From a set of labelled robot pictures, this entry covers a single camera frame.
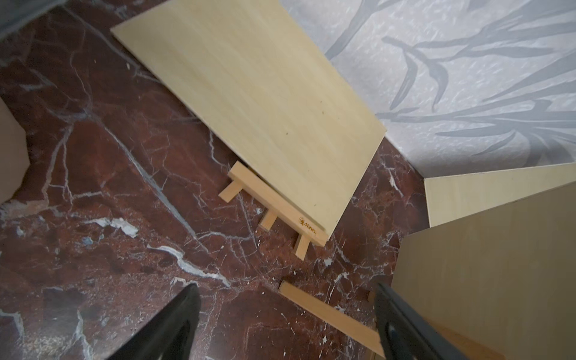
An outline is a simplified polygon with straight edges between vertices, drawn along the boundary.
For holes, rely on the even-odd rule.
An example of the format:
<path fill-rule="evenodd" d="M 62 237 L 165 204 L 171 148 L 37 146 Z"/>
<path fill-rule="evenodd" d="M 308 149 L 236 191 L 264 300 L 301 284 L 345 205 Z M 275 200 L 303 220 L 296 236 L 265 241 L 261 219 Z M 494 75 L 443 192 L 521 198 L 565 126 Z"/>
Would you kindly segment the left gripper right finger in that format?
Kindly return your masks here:
<path fill-rule="evenodd" d="M 386 359 L 465 359 L 390 286 L 375 287 L 376 327 Z"/>

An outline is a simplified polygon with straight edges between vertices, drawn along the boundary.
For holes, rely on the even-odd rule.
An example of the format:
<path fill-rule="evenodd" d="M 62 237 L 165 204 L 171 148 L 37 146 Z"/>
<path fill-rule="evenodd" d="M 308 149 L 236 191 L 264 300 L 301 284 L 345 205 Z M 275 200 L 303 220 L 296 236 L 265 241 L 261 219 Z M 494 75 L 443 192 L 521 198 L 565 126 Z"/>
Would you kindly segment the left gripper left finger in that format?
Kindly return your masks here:
<path fill-rule="evenodd" d="M 200 291 L 191 283 L 110 358 L 189 359 L 200 309 Z"/>

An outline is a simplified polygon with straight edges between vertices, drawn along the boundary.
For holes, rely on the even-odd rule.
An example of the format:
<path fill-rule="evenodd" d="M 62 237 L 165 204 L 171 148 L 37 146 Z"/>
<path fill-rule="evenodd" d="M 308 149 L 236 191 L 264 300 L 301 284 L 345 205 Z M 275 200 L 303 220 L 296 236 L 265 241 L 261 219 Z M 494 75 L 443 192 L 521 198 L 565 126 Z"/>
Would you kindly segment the wooden easel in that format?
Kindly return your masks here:
<path fill-rule="evenodd" d="M 344 333 L 368 349 L 369 359 L 384 359 L 383 348 L 377 332 L 338 309 L 326 304 L 298 287 L 283 280 L 279 287 L 282 296 L 289 299 L 315 317 Z M 451 329 L 427 320 L 450 344 L 458 348 L 468 359 L 505 359 L 506 357 L 480 343 L 470 340 Z"/>
<path fill-rule="evenodd" d="M 259 226 L 269 231 L 277 219 L 298 233 L 295 243 L 295 255 L 304 260 L 309 245 L 324 247 L 329 240 L 329 235 L 317 225 L 310 217 L 289 203 L 276 190 L 266 184 L 251 169 L 241 161 L 234 163 L 228 177 L 231 183 L 219 193 L 219 197 L 229 203 L 241 191 L 251 195 L 256 201 L 266 208 L 266 212 Z"/>

